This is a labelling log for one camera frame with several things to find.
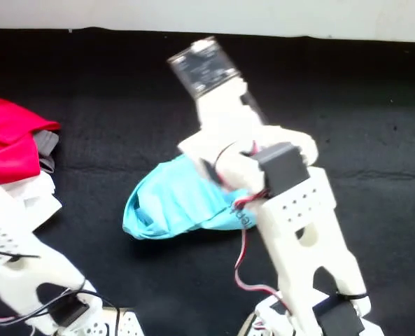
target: white plastic part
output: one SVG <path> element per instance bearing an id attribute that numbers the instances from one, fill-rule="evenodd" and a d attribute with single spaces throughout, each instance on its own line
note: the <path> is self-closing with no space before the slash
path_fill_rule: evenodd
<path id="1" fill-rule="evenodd" d="M 310 178 L 266 202 L 260 201 L 257 226 L 269 251 L 284 302 L 300 329 L 308 336 L 321 336 L 311 296 L 314 274 L 324 267 L 345 295 L 366 293 L 363 277 L 347 249 L 337 222 L 333 197 L 325 171 L 308 168 Z M 300 239 L 296 232 L 304 228 Z M 368 297 L 354 300 L 360 316 L 370 310 Z"/>
<path id="2" fill-rule="evenodd" d="M 87 324 L 84 328 L 74 334 L 66 332 L 60 336 L 115 336 L 116 317 L 116 310 L 104 308 L 102 314 L 96 321 Z M 134 312 L 121 310 L 118 324 L 118 336 L 144 336 Z"/>
<path id="3" fill-rule="evenodd" d="M 41 284 L 56 284 L 71 290 L 94 291 L 94 287 L 61 253 L 43 244 L 26 223 L 25 209 L 0 186 L 0 252 L 39 256 L 8 262 L 10 256 L 0 255 L 0 299 L 17 314 L 25 315 L 43 306 L 36 294 Z M 77 330 L 100 313 L 101 300 L 92 295 L 78 294 L 89 309 L 67 330 Z M 64 331 L 49 315 L 31 318 L 27 324 L 45 335 Z"/>
<path id="4" fill-rule="evenodd" d="M 311 295 L 308 297 L 309 304 L 311 306 L 315 306 L 319 302 L 324 301 L 327 297 L 328 295 L 320 292 L 319 290 L 313 290 Z M 274 296 L 267 297 L 257 305 L 255 308 L 255 313 L 262 321 L 263 326 L 273 332 L 274 336 L 293 336 L 293 327 L 291 325 L 292 322 L 290 322 L 285 314 L 280 315 L 271 308 L 271 306 L 276 303 L 277 300 L 278 299 Z M 383 331 L 379 326 L 367 321 L 364 318 L 362 318 L 361 321 L 363 322 L 365 329 L 360 333 L 360 336 L 384 336 Z M 250 332 L 244 336 L 251 335 L 254 335 L 253 332 Z M 296 333 L 296 336 L 298 335 L 307 336 L 308 334 L 305 335 L 302 333 Z"/>
<path id="5" fill-rule="evenodd" d="M 306 166 L 315 163 L 318 149 L 308 134 L 263 125 L 257 113 L 241 103 L 245 92 L 246 82 L 235 77 L 199 97 L 196 104 L 201 130 L 178 147 L 203 177 L 211 177 L 208 163 L 223 187 L 244 188 L 256 194 L 266 186 L 265 176 L 255 160 L 241 154 L 249 151 L 250 141 L 259 148 L 290 142 L 300 149 Z M 248 206 L 257 214 L 257 227 L 276 268 L 279 289 L 293 314 L 287 323 L 273 316 L 283 335 L 292 334 L 293 329 L 296 335 L 322 335 L 311 302 L 314 274 L 320 267 L 329 271 L 341 294 L 366 294 L 358 263 L 342 237 L 325 171 L 315 167 L 308 170 L 311 177 L 306 181 Z M 298 239 L 296 232 L 302 228 L 304 234 Z M 367 296 L 353 300 L 353 305 L 359 316 L 370 311 Z"/>
<path id="6" fill-rule="evenodd" d="M 192 45 L 190 46 L 190 48 L 195 52 L 195 53 L 199 53 L 201 50 L 208 48 L 209 46 L 212 46 L 215 43 L 215 41 L 212 40 L 208 40 L 208 39 L 203 39 L 203 40 L 198 40 L 192 43 Z"/>
<path id="7" fill-rule="evenodd" d="M 273 336 L 271 330 L 263 325 L 263 320 L 255 312 L 244 321 L 237 336 Z"/>
<path id="8" fill-rule="evenodd" d="M 2 184 L 1 187 L 25 208 L 28 216 L 26 222 L 31 231 L 35 231 L 62 208 L 52 195 L 55 193 L 55 184 L 44 171 L 38 176 Z"/>

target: black floor mat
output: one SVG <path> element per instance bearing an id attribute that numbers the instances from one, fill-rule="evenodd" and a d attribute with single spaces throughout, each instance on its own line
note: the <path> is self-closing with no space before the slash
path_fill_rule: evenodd
<path id="1" fill-rule="evenodd" d="M 234 336 L 264 297 L 234 285 L 238 232 L 135 241 L 121 229 L 134 186 L 197 130 L 166 59 L 199 37 L 0 30 L 0 97 L 62 123 L 54 180 L 64 208 L 38 236 L 99 292 L 135 308 L 147 336 Z M 371 319 L 386 335 L 415 336 L 415 44 L 218 40 L 269 121 L 317 141 Z M 275 285 L 258 233 L 250 236 L 243 278 Z"/>

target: white fabric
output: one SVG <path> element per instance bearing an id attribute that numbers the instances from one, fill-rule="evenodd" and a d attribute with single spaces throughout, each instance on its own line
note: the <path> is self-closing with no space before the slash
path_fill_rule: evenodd
<path id="1" fill-rule="evenodd" d="M 62 208 L 61 203 L 52 195 L 55 193 L 55 184 L 44 171 L 38 176 L 1 186 L 24 207 L 28 217 L 26 222 L 31 231 L 35 231 Z"/>
<path id="2" fill-rule="evenodd" d="M 0 28 L 415 41 L 415 0 L 0 0 Z"/>

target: red cloth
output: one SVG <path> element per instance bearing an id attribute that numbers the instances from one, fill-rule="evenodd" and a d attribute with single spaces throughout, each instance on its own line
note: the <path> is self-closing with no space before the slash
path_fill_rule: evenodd
<path id="1" fill-rule="evenodd" d="M 59 130 L 48 121 L 9 101 L 0 99 L 0 183 L 10 183 L 39 175 L 38 148 L 33 132 Z"/>

